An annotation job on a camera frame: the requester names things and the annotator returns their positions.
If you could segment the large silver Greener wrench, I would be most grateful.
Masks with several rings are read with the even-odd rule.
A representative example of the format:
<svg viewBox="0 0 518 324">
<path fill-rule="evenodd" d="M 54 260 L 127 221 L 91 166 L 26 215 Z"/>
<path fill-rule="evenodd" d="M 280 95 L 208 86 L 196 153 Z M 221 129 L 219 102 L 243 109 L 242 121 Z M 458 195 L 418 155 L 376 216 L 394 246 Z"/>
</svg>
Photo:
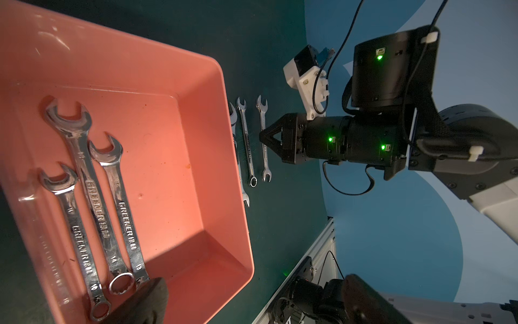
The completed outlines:
<svg viewBox="0 0 518 324">
<path fill-rule="evenodd" d="M 125 294 L 134 287 L 135 278 L 122 258 L 107 204 L 88 149 L 88 134 L 93 124 L 90 113 L 85 106 L 81 105 L 78 119 L 66 119 L 58 114 L 58 100 L 54 99 L 45 108 L 45 118 L 65 140 L 76 167 L 78 178 L 82 183 L 82 190 L 96 225 L 105 260 L 109 272 L 113 276 L 109 283 L 109 292 L 114 295 Z"/>
</svg>

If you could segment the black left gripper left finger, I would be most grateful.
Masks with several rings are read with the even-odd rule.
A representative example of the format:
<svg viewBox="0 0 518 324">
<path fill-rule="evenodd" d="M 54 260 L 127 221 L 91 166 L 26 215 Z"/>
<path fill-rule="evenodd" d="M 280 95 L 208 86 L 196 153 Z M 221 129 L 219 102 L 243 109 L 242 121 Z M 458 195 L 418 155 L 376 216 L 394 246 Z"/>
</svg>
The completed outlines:
<svg viewBox="0 0 518 324">
<path fill-rule="evenodd" d="M 164 323 L 168 299 L 165 279 L 151 279 L 101 323 Z"/>
</svg>

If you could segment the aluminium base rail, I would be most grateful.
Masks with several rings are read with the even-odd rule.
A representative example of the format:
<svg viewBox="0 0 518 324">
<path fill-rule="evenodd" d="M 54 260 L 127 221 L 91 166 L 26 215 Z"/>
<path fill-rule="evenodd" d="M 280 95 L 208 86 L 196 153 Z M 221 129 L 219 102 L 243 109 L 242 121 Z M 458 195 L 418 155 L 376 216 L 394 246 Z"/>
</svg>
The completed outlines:
<svg viewBox="0 0 518 324">
<path fill-rule="evenodd" d="M 290 289 L 299 279 L 324 286 L 331 279 L 340 279 L 335 259 L 336 240 L 334 219 L 328 219 L 325 229 L 307 250 L 298 264 L 287 275 L 284 282 L 253 320 L 254 323 L 314 323 L 310 317 L 303 315 L 290 302 Z"/>
</svg>

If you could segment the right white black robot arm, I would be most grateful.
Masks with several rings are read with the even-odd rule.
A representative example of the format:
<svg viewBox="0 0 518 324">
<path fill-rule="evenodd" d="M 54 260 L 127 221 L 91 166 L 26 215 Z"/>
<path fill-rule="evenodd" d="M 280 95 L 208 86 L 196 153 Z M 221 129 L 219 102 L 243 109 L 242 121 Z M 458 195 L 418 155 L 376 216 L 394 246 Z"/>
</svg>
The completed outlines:
<svg viewBox="0 0 518 324">
<path fill-rule="evenodd" d="M 283 162 L 345 161 L 382 170 L 426 171 L 517 240 L 517 128 L 475 104 L 439 111 L 432 98 L 440 31 L 428 25 L 356 46 L 342 94 L 328 117 L 306 96 L 259 139 Z"/>
</svg>

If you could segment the small silver Greener wrench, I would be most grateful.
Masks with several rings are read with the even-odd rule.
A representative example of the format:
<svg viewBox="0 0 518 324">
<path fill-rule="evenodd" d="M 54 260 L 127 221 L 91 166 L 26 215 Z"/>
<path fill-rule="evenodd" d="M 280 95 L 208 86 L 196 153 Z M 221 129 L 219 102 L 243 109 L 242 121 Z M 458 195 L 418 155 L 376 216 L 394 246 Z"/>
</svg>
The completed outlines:
<svg viewBox="0 0 518 324">
<path fill-rule="evenodd" d="M 59 202 L 89 297 L 89 317 L 93 321 L 101 322 L 111 312 L 111 303 L 104 295 L 85 226 L 76 202 L 75 188 L 78 177 L 72 168 L 63 163 L 60 166 L 64 172 L 62 179 L 52 180 L 44 171 L 40 171 L 39 182 L 46 190 L 53 193 Z"/>
</svg>

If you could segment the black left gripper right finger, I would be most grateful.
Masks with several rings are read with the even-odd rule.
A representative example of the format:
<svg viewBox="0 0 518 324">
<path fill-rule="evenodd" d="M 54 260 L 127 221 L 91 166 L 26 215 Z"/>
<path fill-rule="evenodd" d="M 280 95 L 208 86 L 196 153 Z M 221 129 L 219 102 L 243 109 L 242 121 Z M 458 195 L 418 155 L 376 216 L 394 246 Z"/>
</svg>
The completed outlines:
<svg viewBox="0 0 518 324">
<path fill-rule="evenodd" d="M 349 323 L 411 323 L 358 275 L 345 277 L 341 295 Z"/>
</svg>

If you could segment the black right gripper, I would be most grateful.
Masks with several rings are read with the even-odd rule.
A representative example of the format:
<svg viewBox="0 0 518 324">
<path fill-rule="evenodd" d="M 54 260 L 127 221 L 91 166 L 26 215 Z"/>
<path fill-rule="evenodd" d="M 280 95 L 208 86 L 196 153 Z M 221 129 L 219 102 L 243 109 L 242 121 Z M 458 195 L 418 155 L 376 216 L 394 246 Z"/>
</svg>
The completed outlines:
<svg viewBox="0 0 518 324">
<path fill-rule="evenodd" d="M 390 180 L 405 168 L 406 146 L 399 127 L 388 116 L 317 117 L 301 114 L 280 117 L 260 131 L 262 144 L 285 163 L 322 159 L 338 165 L 344 161 L 372 165 Z"/>
</svg>

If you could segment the medium silver Greener wrench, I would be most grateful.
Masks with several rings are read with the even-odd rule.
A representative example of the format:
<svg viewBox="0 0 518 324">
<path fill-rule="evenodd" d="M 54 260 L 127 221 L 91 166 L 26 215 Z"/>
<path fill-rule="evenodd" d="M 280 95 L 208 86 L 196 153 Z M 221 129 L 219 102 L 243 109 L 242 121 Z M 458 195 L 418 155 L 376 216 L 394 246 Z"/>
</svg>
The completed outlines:
<svg viewBox="0 0 518 324">
<path fill-rule="evenodd" d="M 92 141 L 88 142 L 88 149 L 91 157 L 101 165 L 106 173 L 123 234 L 125 249 L 128 253 L 134 275 L 136 290 L 138 290 L 144 283 L 150 280 L 150 277 L 146 270 L 144 256 L 121 174 L 121 158 L 124 150 L 121 143 L 114 136 L 109 133 L 106 133 L 106 135 L 112 145 L 110 149 L 100 151 Z"/>
</svg>

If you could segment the pink plastic storage box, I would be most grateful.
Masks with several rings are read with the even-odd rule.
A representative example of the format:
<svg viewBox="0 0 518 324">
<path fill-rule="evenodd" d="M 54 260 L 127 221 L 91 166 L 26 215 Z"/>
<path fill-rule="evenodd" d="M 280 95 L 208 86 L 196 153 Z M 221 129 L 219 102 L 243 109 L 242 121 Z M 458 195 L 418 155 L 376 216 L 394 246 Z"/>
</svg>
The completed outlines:
<svg viewBox="0 0 518 324">
<path fill-rule="evenodd" d="M 209 322 L 254 262 L 223 73 L 212 58 L 18 1 L 1 2 L 1 187 L 57 323 L 90 305 L 57 199 L 68 149 L 44 117 L 89 111 L 90 140 L 124 148 L 122 177 L 148 273 L 167 282 L 166 323 Z"/>
</svg>

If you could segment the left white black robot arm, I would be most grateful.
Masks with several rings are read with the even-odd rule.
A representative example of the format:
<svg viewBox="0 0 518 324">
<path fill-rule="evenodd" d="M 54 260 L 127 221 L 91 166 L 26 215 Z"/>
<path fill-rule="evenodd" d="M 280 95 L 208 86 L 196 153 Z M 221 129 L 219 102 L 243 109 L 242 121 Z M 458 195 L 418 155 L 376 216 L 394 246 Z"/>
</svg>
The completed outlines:
<svg viewBox="0 0 518 324">
<path fill-rule="evenodd" d="M 517 323 L 513 300 L 470 304 L 383 296 L 353 274 L 324 287 L 301 277 L 292 279 L 268 306 L 272 323 L 289 323 L 294 313 L 315 323 Z M 152 279 L 101 323 L 165 323 L 168 299 L 165 280 Z"/>
</svg>

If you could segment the thin silver combination wrench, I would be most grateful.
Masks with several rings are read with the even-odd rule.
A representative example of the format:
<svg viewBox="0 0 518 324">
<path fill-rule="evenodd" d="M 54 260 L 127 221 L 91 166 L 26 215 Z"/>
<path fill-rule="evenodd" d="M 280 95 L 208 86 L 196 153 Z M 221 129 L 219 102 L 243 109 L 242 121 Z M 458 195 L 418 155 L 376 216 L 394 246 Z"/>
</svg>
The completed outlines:
<svg viewBox="0 0 518 324">
<path fill-rule="evenodd" d="M 238 97 L 236 99 L 236 105 L 237 105 L 237 109 L 240 113 L 241 128 L 242 128 L 243 137 L 244 137 L 246 159 L 247 159 L 248 171 L 249 171 L 248 183 L 249 183 L 250 187 L 255 188 L 258 184 L 258 179 L 255 176 L 252 151 L 251 151 L 251 145 L 250 145 L 250 138 L 249 138 L 249 132 L 248 132 L 248 124 L 247 124 L 247 120 L 246 120 L 246 108 L 247 108 L 246 100 Z"/>
</svg>

